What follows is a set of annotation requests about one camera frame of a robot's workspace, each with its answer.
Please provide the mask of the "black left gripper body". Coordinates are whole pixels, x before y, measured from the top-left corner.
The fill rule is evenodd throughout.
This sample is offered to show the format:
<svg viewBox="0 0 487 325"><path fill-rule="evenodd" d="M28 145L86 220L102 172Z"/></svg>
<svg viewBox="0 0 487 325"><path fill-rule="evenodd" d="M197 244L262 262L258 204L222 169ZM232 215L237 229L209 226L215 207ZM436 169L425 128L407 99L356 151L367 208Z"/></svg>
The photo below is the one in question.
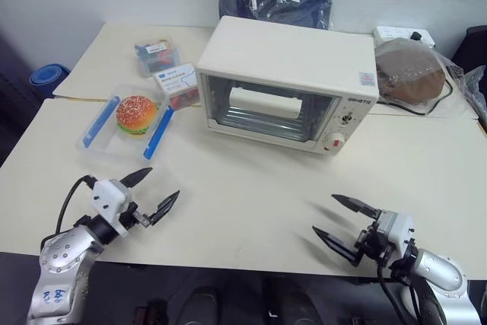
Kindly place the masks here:
<svg viewBox="0 0 487 325"><path fill-rule="evenodd" d="M127 210L120 214L119 222L126 230L135 225L142 225L144 228L152 225L151 219L146 214L142 214L134 202L129 203Z"/></svg>

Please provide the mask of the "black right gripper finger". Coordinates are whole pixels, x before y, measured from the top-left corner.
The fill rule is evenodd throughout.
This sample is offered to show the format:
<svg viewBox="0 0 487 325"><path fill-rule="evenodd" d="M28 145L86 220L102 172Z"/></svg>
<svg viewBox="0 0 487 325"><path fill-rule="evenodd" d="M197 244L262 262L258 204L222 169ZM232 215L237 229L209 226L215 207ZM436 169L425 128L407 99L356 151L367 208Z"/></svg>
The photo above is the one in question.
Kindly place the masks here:
<svg viewBox="0 0 487 325"><path fill-rule="evenodd" d="M345 258L350 262L351 265L358 266L358 264L361 262L362 255L358 250L353 250L347 247L341 240L326 231L323 231L315 226L313 226L312 229L318 238L321 239L321 241L324 242L329 249Z"/></svg>
<svg viewBox="0 0 487 325"><path fill-rule="evenodd" d="M344 196L340 194L332 194L335 200L337 200L340 204L345 206L347 209L352 210L353 212L359 212L369 218L377 220L381 214L380 209L376 209L359 199L355 199L349 196Z"/></svg>

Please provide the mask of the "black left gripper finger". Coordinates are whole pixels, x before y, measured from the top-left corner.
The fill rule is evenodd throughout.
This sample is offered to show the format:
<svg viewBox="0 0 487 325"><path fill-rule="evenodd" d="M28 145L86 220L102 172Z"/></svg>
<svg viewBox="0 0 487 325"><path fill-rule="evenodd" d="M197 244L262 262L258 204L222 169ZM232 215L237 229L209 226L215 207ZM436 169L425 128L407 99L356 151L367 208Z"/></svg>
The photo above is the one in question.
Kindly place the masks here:
<svg viewBox="0 0 487 325"><path fill-rule="evenodd" d="M145 177L152 172L152 170L152 167L144 167L142 169L139 169L122 178L120 180L120 183L126 188L133 188L140 182L142 182Z"/></svg>
<svg viewBox="0 0 487 325"><path fill-rule="evenodd" d="M156 211L148 217L148 225L156 225L173 207L180 195L180 191L172 193L166 197L157 207Z"/></svg>

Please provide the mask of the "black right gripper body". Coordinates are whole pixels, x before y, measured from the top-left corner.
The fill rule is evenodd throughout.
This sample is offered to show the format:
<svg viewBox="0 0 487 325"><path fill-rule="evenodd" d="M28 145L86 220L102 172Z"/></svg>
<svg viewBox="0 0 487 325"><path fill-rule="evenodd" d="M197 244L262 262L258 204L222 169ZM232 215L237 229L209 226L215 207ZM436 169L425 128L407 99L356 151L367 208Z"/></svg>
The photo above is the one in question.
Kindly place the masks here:
<svg viewBox="0 0 487 325"><path fill-rule="evenodd" d="M377 264L387 264L392 257L395 245L389 242L387 235L379 229L379 226L380 222L374 221L359 234L354 245L356 264L361 262L363 256L367 256Z"/></svg>

